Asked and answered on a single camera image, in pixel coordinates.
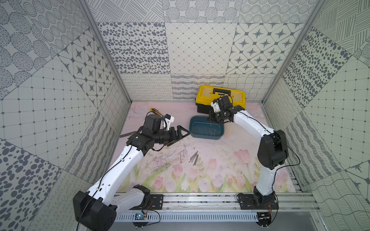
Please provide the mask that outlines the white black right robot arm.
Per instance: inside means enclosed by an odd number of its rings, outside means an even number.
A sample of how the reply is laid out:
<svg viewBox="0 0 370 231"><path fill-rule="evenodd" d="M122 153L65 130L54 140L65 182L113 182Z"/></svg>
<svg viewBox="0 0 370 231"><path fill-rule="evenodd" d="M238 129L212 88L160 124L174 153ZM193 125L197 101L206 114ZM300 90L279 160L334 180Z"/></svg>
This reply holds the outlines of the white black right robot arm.
<svg viewBox="0 0 370 231"><path fill-rule="evenodd" d="M236 123L259 141L257 158L261 164L261 171L258 183L253 190L253 200L257 207L276 201L274 184L277 172L286 167L285 162L289 157L285 133L264 125L243 107L234 106L227 95L213 100L211 107L213 108L209 112L211 122Z"/></svg>

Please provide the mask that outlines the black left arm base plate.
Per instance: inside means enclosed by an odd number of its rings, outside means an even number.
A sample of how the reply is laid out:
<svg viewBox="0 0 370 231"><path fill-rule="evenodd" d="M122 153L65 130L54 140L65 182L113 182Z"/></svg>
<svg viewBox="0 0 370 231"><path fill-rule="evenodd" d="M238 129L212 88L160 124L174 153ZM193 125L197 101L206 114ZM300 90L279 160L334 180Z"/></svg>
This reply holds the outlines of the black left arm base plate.
<svg viewBox="0 0 370 231"><path fill-rule="evenodd" d="M142 203L131 208L131 210L162 210L164 198L163 194L152 194L148 188L142 185L135 185L133 189L141 191L144 194L144 197Z"/></svg>

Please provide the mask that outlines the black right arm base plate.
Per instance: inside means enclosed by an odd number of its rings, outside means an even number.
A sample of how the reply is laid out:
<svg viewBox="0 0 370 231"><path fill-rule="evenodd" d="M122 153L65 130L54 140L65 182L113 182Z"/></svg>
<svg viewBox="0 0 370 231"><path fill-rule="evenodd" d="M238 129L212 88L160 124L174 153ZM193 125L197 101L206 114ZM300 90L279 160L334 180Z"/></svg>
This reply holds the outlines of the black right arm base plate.
<svg viewBox="0 0 370 231"><path fill-rule="evenodd" d="M236 197L241 210L278 210L279 205L276 194L263 196L259 194L239 193Z"/></svg>

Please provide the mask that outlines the teal plastic storage box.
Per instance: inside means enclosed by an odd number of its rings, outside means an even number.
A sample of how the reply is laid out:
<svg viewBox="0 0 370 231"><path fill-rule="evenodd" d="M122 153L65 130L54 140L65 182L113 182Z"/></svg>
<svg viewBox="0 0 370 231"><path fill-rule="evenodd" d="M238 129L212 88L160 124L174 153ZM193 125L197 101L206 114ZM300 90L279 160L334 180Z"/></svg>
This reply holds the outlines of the teal plastic storage box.
<svg viewBox="0 0 370 231"><path fill-rule="evenodd" d="M193 116L189 130L194 138L219 140L225 133L223 124L212 123L207 116Z"/></svg>

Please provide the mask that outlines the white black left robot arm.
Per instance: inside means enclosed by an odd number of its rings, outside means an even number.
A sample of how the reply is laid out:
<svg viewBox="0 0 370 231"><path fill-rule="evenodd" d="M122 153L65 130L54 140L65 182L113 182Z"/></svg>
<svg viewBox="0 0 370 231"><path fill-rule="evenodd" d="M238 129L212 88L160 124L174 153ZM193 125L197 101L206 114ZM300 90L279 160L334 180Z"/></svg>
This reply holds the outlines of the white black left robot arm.
<svg viewBox="0 0 370 231"><path fill-rule="evenodd" d="M126 146L113 165L86 192L78 191L73 198L73 208L78 226L91 231L107 231L116 216L130 209L141 211L151 207L150 190L135 185L120 196L117 190L132 169L144 158L155 144L171 146L190 135L190 131L178 125L172 127L174 118L153 112L146 115L144 124L127 140Z"/></svg>

